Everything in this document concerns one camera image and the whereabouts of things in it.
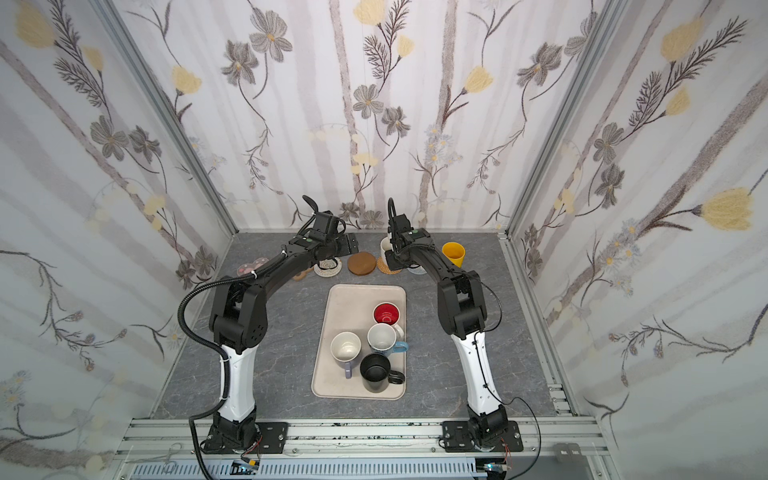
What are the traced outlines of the plain white mug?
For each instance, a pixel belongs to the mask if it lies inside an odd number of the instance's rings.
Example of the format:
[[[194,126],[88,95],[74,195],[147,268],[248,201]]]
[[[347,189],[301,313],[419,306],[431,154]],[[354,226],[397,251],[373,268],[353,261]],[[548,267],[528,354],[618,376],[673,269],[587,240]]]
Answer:
[[[382,264],[387,267],[388,263],[386,260],[386,253],[392,249],[392,245],[390,242],[390,239],[388,237],[384,237],[380,241],[380,255],[379,259],[381,260]]]

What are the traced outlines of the colourful woven round coaster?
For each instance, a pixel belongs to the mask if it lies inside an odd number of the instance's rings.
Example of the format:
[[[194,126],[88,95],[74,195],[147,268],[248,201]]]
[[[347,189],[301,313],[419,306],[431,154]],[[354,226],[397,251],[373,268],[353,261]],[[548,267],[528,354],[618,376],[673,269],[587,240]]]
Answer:
[[[332,278],[338,275],[342,270],[342,261],[338,258],[321,260],[313,266],[316,275],[322,278]]]

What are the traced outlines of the woven rattan round coaster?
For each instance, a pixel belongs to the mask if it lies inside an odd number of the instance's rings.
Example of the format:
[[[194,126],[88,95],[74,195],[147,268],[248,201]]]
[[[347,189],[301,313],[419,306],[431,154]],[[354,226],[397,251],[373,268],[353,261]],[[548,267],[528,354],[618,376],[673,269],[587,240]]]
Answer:
[[[377,259],[377,268],[378,268],[378,270],[380,272],[382,272],[382,273],[384,273],[386,275],[395,275],[395,274],[400,273],[400,270],[391,270],[388,267],[386,261],[383,258],[381,258],[381,257],[379,257]]]

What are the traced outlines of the brown paw shaped coaster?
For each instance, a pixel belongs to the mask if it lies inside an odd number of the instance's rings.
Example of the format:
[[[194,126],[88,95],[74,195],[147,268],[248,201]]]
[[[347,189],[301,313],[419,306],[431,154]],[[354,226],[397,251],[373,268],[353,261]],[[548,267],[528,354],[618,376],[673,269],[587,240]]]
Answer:
[[[305,278],[306,278],[306,277],[307,277],[307,276],[308,276],[310,273],[312,273],[312,272],[313,272],[313,270],[312,270],[312,269],[306,269],[306,270],[304,270],[304,271],[302,271],[302,272],[300,272],[300,273],[298,273],[298,274],[294,275],[294,276],[292,277],[292,279],[293,279],[294,281],[301,281],[301,280],[305,279]]]

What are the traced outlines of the yellow mug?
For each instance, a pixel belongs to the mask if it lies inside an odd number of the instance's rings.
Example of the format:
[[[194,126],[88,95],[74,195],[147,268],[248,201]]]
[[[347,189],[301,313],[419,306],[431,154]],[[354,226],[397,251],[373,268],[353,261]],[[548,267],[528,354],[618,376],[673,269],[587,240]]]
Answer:
[[[447,242],[442,246],[442,253],[457,267],[463,266],[466,249],[462,244],[454,241]]]

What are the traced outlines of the dark wooden round coaster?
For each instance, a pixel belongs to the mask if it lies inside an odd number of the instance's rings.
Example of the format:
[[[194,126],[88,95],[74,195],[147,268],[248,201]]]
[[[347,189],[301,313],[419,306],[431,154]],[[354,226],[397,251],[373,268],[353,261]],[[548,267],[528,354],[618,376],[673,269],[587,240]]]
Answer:
[[[348,258],[348,270],[356,276],[365,276],[372,273],[377,266],[377,258],[369,252],[359,252]]]

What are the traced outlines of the white mug red inside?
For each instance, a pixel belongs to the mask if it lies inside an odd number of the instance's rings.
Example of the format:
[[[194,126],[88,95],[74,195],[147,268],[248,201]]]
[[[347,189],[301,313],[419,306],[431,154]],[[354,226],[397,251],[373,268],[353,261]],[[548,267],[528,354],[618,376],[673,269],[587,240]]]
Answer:
[[[376,323],[386,324],[392,327],[402,340],[405,339],[405,331],[399,324],[401,312],[399,308],[391,302],[382,302],[373,310],[373,319]]]

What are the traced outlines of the beige serving tray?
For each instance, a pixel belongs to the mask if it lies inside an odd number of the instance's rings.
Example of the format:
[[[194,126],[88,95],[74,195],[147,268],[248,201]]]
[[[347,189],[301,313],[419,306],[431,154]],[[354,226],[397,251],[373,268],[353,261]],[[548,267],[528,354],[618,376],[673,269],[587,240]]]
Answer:
[[[377,310],[393,312],[397,334],[391,348],[382,351],[391,369],[404,372],[407,364],[407,301],[400,286],[338,284],[328,295],[315,361],[311,390],[320,398],[395,401],[403,397],[406,384],[385,380],[371,385],[361,374],[363,359],[389,343],[386,330],[376,329]]]

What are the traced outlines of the pink flower shaped coaster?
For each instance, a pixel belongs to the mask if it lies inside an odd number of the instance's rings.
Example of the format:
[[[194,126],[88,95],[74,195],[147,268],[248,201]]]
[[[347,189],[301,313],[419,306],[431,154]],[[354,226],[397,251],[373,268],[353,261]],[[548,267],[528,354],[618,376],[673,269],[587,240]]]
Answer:
[[[253,260],[252,262],[244,263],[244,264],[240,265],[237,268],[237,275],[238,276],[249,275],[254,270],[257,270],[258,268],[263,266],[268,261],[269,261],[269,259],[266,258],[266,257],[259,257],[259,258],[255,259],[255,260]]]

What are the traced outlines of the white mug blue handle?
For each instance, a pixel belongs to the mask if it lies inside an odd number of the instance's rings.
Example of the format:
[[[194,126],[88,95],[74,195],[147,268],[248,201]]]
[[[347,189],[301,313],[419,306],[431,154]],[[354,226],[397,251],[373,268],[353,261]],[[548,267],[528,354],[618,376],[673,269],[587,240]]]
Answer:
[[[385,356],[395,353],[405,353],[409,345],[401,340],[401,331],[385,323],[377,323],[370,327],[367,332],[366,340],[368,346],[374,353]]]

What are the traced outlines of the white mug purple handle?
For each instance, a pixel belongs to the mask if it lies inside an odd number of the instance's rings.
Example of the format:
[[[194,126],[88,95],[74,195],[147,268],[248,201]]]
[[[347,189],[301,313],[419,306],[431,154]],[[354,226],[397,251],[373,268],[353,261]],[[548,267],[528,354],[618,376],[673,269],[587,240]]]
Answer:
[[[361,339],[351,331],[337,334],[330,344],[331,356],[336,364],[343,369],[346,379],[352,378],[353,369],[361,351]]]

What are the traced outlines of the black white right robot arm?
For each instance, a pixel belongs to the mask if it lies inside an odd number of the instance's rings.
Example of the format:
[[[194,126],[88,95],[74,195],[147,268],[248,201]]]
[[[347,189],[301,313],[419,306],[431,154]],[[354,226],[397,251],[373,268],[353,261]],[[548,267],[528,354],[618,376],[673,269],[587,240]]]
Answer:
[[[436,284],[437,316],[454,342],[467,384],[468,433],[474,446],[488,450],[507,432],[507,403],[495,387],[486,349],[488,311],[483,283],[439,250],[431,234],[414,227],[409,218],[388,206],[391,249],[385,261],[391,269],[421,267]]]

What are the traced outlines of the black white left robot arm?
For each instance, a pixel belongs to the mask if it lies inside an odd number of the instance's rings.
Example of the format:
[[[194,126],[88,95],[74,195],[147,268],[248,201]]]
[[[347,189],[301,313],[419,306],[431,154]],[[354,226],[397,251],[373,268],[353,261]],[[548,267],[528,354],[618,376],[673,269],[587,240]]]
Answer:
[[[212,426],[203,442],[205,453],[244,452],[261,437],[253,392],[255,354],[268,329],[267,302],[296,275],[322,261],[358,251],[345,221],[321,211],[253,271],[217,281],[209,318],[213,344],[226,354],[222,366],[223,404],[211,414]]]

